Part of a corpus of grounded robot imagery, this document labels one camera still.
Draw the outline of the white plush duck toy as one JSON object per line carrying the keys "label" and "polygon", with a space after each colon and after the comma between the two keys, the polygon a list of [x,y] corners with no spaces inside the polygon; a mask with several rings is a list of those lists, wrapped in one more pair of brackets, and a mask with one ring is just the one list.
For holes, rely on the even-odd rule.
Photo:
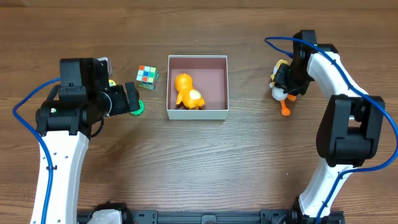
{"label": "white plush duck toy", "polygon": [[270,84],[269,84],[269,87],[270,87],[271,90],[272,90],[272,92],[271,92],[271,93],[272,93],[272,97],[273,97],[276,101],[278,101],[278,102],[280,103],[280,106],[281,106],[281,114],[282,114],[283,116],[289,116],[289,115],[290,115],[290,110],[289,110],[288,107],[286,106],[285,100],[288,99],[288,100],[290,100],[290,101],[295,101],[295,100],[297,99],[297,97],[294,96],[294,95],[290,95],[290,94],[287,94],[287,93],[283,93],[283,89],[276,87],[275,81],[274,81],[274,80],[275,80],[275,75],[276,75],[276,73],[277,73],[279,67],[280,67],[281,65],[288,65],[288,64],[289,64],[289,63],[288,63],[288,61],[286,61],[286,60],[279,60],[279,61],[276,63],[276,65],[275,65],[275,67],[274,67],[274,69],[273,69],[273,71],[272,71],[272,73],[271,73],[271,82],[270,82]]}

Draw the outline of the colourful puzzle cube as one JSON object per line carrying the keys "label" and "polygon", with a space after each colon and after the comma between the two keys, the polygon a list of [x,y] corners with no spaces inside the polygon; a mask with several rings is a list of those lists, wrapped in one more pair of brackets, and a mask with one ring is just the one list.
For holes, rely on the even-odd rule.
{"label": "colourful puzzle cube", "polygon": [[140,65],[136,81],[140,87],[155,90],[156,84],[159,80],[159,73],[155,67]]}

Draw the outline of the orange plastic duck toy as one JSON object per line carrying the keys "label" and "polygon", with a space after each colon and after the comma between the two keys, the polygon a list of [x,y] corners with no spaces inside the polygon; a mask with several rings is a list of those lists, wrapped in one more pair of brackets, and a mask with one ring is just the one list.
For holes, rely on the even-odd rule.
{"label": "orange plastic duck toy", "polygon": [[176,104],[183,104],[189,110],[199,110],[206,106],[201,93],[193,86],[193,78],[187,73],[180,73],[175,77],[177,90]]}

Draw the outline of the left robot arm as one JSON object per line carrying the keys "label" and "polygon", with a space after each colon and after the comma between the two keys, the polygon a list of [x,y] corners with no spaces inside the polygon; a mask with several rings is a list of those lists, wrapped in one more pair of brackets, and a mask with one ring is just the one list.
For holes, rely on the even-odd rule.
{"label": "left robot arm", "polygon": [[143,108],[134,82],[110,85],[111,63],[63,58],[60,79],[36,111],[40,167],[31,223],[77,223],[80,175],[96,123]]}

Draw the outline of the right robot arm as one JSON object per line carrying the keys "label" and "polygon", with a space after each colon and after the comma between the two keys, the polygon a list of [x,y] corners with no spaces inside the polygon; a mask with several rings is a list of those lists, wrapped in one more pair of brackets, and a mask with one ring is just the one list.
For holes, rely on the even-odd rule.
{"label": "right robot arm", "polygon": [[326,222],[333,218],[330,207],[351,172],[377,152],[385,103],[356,84],[335,46],[319,44],[314,30],[299,31],[292,42],[292,61],[276,63],[269,86],[284,116],[290,114],[285,101],[306,94],[311,82],[328,102],[316,136],[320,162],[297,199],[300,222]]}

